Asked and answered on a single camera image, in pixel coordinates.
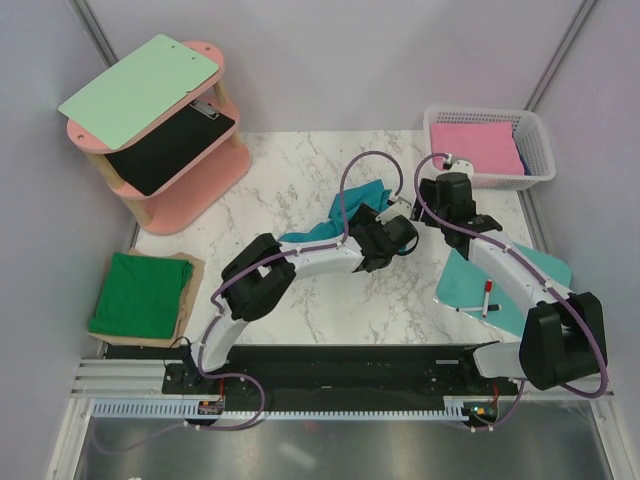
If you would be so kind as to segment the teal t shirt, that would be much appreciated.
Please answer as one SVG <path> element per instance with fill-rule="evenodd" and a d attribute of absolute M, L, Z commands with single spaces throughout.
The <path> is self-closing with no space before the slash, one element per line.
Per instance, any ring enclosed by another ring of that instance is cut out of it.
<path fill-rule="evenodd" d="M 351 220 L 361 204 L 382 213 L 388 208 L 392 191 L 386 189 L 381 179 L 377 179 L 344 191 L 347 219 Z M 308 243 L 330 240 L 344 233 L 344 221 L 340 207 L 340 195 L 334 197 L 328 213 L 328 220 L 314 226 L 308 232 L 291 232 L 282 235 L 279 240 L 287 243 Z"/>

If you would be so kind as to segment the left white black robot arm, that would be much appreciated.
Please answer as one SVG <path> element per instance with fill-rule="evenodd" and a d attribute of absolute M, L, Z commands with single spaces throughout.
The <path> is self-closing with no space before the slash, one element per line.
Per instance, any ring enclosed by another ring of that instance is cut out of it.
<path fill-rule="evenodd" d="M 270 314 L 296 280 L 334 273 L 382 269 L 418 238 L 412 207 L 397 199 L 381 213 L 358 207 L 344 232 L 330 239 L 290 243 L 270 233 L 256 237 L 221 273 L 211 296 L 216 314 L 197 340 L 189 343 L 181 374 L 166 373 L 163 391 L 208 393 L 230 378 L 222 373 L 232 347 L 249 323 Z"/>

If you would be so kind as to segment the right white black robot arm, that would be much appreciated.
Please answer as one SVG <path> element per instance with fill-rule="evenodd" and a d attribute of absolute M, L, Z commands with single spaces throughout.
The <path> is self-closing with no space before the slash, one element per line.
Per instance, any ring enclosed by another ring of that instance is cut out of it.
<path fill-rule="evenodd" d="M 458 381 L 477 394 L 495 377 L 526 380 L 538 390 L 562 387 L 581 397 L 605 394 L 609 377 L 600 300 L 575 293 L 546 275 L 510 240 L 492 217 L 479 215 L 471 181 L 461 172 L 413 179 L 412 217 L 437 227 L 446 243 L 483 270 L 524 318 L 519 342 L 492 343 L 473 350 L 458 368 Z"/>

